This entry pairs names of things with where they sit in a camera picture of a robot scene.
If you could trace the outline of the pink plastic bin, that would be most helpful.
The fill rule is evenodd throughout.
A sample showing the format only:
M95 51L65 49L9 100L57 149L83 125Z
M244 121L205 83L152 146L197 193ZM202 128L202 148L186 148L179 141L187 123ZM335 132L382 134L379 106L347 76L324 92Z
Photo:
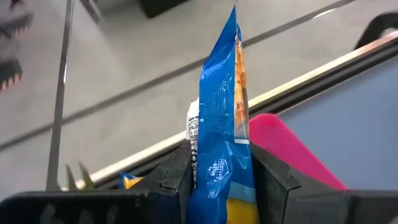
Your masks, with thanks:
M333 189L347 189L277 115L264 113L250 119L249 139L301 173Z

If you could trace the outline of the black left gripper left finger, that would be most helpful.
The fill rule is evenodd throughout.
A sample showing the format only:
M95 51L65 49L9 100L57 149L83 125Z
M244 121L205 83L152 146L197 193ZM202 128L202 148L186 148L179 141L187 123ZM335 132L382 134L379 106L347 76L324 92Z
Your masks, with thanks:
M0 224L185 224L189 143L127 190L24 192L0 203Z

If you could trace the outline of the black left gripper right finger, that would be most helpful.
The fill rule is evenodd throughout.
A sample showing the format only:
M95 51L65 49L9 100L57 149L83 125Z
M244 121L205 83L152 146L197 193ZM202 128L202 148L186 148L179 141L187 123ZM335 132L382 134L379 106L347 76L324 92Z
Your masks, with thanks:
M260 224L398 224L398 191L335 190L251 144Z

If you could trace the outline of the black aluminium table frame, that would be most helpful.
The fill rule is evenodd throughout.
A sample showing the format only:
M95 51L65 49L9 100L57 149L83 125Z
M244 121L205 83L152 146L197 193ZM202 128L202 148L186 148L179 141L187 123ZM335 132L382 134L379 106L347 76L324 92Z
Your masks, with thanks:
M373 67L387 50L398 53L398 10L383 12L366 26L355 48L331 62L249 100L249 116L281 113L323 90ZM182 131L90 175L97 189L110 189L123 172L148 173L187 141Z

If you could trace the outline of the black hazard-striped floor mat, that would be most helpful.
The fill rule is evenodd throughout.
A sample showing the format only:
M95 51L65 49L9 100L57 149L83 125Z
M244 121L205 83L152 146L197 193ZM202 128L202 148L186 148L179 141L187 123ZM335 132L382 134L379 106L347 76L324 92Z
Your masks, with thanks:
M0 92L20 82L22 74L23 71L18 59L0 61Z
M0 39L13 39L26 32L32 24L34 14L24 12L18 16L0 19Z

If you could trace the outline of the blue soy sauce ramen pack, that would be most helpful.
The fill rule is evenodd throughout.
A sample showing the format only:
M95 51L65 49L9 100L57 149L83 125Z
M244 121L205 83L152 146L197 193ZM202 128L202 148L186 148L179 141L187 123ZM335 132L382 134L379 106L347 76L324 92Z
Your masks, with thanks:
M187 113L193 193L187 224L259 224L241 30L232 9Z
M130 189L132 186L140 182L143 177L136 177L131 174L122 173L120 175L119 189Z

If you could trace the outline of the black equipment base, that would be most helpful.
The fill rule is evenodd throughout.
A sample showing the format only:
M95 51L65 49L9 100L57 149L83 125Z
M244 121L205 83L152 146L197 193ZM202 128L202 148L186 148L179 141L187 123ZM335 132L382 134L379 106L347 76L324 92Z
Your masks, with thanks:
M137 0L147 18L151 19L188 0Z

